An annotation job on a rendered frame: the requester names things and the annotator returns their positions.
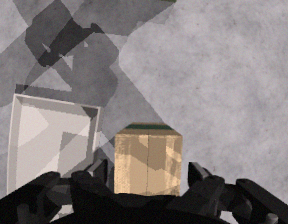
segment cardboard box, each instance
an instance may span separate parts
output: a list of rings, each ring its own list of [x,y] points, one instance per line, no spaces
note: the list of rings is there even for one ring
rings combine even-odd
[[[101,125],[101,107],[14,94],[7,194],[43,173],[70,177],[92,164]]]
[[[163,123],[132,123],[115,136],[114,192],[180,195],[182,136]]]

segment gray floor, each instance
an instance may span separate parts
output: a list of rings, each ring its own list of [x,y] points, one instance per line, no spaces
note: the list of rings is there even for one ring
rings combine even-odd
[[[14,86],[23,84],[37,66],[24,42],[25,29],[46,7],[31,6],[34,10],[22,17],[17,2],[0,0],[0,198],[6,192]],[[113,42],[109,50],[95,49],[102,52],[100,57],[92,58],[91,50],[74,49],[70,71],[89,74],[94,60],[103,62],[110,52],[114,56],[106,66],[117,87],[100,101],[107,140],[131,122],[163,121],[184,137],[182,193],[187,190],[187,164],[194,161],[226,183],[249,178],[288,204],[288,3],[178,0],[173,5],[153,5],[154,1],[147,1],[143,11],[155,9],[155,13],[144,19],[131,13],[142,7],[140,1],[134,5],[121,1],[126,15],[122,13],[123,22],[117,26],[111,20],[104,22],[106,8],[92,16],[82,1],[62,2],[81,26],[98,21]],[[97,41],[108,45],[98,34],[85,41],[89,49]],[[61,59],[42,72],[33,84],[72,91],[73,101],[99,104],[87,95],[92,86],[86,83],[78,89],[78,81],[64,80],[68,70],[62,67],[64,62]],[[95,88],[92,97],[105,97],[100,85]],[[106,143],[102,149],[114,161],[112,145]]]

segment marbled gray surface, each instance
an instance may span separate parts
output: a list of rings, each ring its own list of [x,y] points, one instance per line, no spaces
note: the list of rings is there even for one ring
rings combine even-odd
[[[72,2],[63,1],[68,8]],[[96,19],[87,13],[76,16],[81,25]],[[254,180],[288,204],[288,2],[178,0],[137,24],[129,35],[116,29],[108,35],[119,58],[111,66],[118,87],[105,107],[106,138],[133,121],[164,121],[184,137],[182,193],[187,164],[196,161],[227,183]],[[0,53],[28,25],[12,1],[0,0]],[[0,66],[6,58],[18,60],[1,57]],[[17,68],[29,71],[30,60]],[[39,85],[70,90],[56,73],[39,79]],[[10,103],[0,105],[0,198]],[[110,144],[104,150],[113,153]]]

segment wooden block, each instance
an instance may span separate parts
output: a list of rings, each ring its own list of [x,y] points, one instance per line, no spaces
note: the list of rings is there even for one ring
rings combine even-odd
[[[133,123],[115,136],[114,192],[180,195],[182,136],[163,123]]]

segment white tray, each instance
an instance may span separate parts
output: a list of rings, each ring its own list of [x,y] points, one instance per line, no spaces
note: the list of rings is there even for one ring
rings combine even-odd
[[[14,94],[7,194],[43,173],[70,177],[92,164],[101,125],[101,107]]]

